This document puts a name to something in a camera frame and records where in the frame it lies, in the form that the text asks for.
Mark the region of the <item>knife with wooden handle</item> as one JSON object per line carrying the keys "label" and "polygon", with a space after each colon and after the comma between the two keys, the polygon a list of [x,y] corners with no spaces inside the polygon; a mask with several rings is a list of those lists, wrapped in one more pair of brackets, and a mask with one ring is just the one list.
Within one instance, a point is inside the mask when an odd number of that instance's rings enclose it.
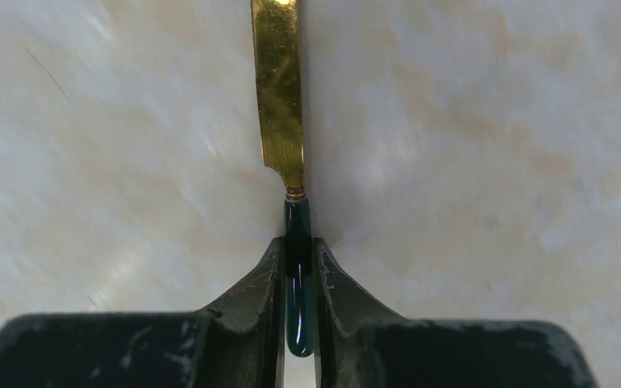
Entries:
{"label": "knife with wooden handle", "polygon": [[304,186],[299,4],[253,1],[256,94],[264,165],[285,186],[285,335],[298,357],[315,350],[310,202]]}

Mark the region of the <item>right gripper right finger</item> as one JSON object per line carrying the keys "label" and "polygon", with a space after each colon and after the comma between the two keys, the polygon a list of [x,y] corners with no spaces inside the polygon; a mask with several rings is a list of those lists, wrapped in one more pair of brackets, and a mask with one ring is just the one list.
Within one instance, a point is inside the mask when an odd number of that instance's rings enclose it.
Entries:
{"label": "right gripper right finger", "polygon": [[314,241],[319,387],[595,387],[577,342],[541,321],[410,319]]}

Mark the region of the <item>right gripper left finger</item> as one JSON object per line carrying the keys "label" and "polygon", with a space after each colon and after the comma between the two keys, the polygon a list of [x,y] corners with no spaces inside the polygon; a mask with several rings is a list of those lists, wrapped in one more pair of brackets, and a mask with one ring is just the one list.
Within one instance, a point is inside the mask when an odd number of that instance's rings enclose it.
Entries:
{"label": "right gripper left finger", "polygon": [[198,310],[26,314],[0,330],[0,387],[280,387],[284,245]]}

